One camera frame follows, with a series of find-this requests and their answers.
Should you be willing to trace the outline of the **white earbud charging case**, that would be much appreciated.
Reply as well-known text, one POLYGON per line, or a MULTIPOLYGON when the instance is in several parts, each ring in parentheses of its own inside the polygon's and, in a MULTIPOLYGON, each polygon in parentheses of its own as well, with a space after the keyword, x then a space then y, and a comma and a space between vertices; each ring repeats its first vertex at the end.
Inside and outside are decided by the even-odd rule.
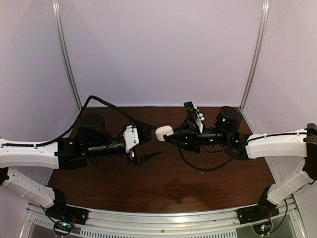
POLYGON ((173 128, 170 125, 165 125, 165 126, 158 127, 155 130, 156 138, 160 142, 164 142, 165 141, 165 139, 164 139, 165 135, 166 136, 170 136, 170 135, 173 135, 173 134, 174 134, 174 131, 173 131, 173 128))

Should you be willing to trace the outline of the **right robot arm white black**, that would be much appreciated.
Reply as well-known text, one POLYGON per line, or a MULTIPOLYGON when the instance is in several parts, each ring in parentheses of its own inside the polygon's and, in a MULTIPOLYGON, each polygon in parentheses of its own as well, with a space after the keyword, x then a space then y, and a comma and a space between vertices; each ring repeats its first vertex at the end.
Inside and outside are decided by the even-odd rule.
POLYGON ((254 215, 264 219, 286 197, 317 179, 317 126, 309 123, 303 129, 275 134, 242 134, 239 128, 241 114, 232 107, 220 108, 214 125, 204 124, 203 114, 191 102, 184 107, 187 116, 177 127, 163 126, 157 129, 156 137, 184 150, 199 153, 201 147, 219 145, 229 160, 249 160, 260 157, 294 156, 304 163, 285 180, 277 182, 263 191, 254 215))

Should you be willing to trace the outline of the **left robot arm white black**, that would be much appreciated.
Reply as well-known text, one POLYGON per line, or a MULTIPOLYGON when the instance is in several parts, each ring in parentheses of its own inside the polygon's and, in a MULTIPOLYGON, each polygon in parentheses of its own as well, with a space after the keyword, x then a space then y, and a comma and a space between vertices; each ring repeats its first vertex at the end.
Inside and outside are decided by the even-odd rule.
POLYGON ((79 118, 77 134, 60 138, 53 142, 0 141, 0 184, 14 189, 23 197, 40 204, 53 212, 60 220, 71 216, 64 193, 58 189, 45 187, 15 171, 15 166, 46 167, 57 170, 76 170, 97 162, 101 158, 126 156, 128 161, 140 165, 156 156, 156 153, 136 156, 136 147, 152 139, 156 128, 141 121, 131 121, 118 136, 106 130, 105 119, 97 113, 79 118))

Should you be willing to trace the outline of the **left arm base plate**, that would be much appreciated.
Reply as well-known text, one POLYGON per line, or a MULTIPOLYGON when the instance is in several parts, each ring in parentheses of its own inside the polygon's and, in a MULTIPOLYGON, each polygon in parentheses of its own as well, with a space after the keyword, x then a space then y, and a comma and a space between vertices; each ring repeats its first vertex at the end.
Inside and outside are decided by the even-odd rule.
POLYGON ((46 209, 46 213, 54 219, 67 221, 69 223, 85 225, 89 211, 83 208, 73 206, 62 206, 54 204, 52 207, 46 209))

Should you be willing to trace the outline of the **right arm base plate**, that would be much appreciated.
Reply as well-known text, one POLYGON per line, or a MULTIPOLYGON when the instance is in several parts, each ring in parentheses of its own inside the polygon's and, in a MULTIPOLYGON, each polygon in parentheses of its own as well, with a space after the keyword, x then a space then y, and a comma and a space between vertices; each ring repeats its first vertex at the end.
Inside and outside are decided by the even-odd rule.
POLYGON ((237 211, 240 224, 253 223, 279 215, 277 206, 254 205, 240 208, 237 211))

